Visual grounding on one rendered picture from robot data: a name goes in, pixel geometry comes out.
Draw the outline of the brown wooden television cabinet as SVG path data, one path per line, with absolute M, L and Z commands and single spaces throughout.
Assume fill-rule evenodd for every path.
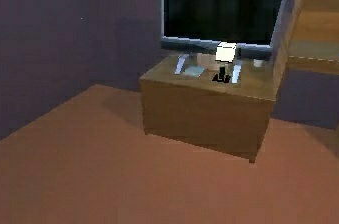
M 143 127 L 167 137 L 245 158 L 253 163 L 278 98 L 285 65 L 261 68 L 245 60 L 237 84 L 174 73 L 178 56 L 169 55 L 139 79 Z

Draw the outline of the pale blue flat card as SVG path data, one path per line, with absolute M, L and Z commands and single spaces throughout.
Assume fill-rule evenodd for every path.
M 201 66 L 189 66 L 183 72 L 184 75 L 199 77 L 204 72 L 204 68 Z

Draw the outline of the white cube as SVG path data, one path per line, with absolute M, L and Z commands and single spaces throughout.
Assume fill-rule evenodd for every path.
M 232 62 L 236 54 L 236 43 L 220 42 L 216 48 L 216 61 Z

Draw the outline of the black television set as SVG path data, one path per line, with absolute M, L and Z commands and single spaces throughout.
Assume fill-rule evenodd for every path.
M 160 44 L 180 53 L 176 75 L 187 59 L 206 54 L 237 83 L 244 61 L 276 62 L 296 5 L 297 0 L 160 0 Z M 215 60 L 220 42 L 237 44 L 232 62 Z

